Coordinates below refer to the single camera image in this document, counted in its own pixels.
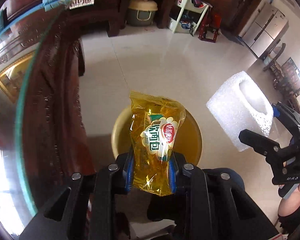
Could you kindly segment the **person's right hand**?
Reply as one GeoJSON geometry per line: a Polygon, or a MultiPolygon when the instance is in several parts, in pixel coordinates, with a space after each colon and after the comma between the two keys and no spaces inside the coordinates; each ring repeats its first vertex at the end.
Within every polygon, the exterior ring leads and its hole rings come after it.
{"type": "Polygon", "coordinates": [[[282,198],[278,208],[278,215],[285,217],[294,213],[300,207],[300,184],[288,198],[282,198]]]}

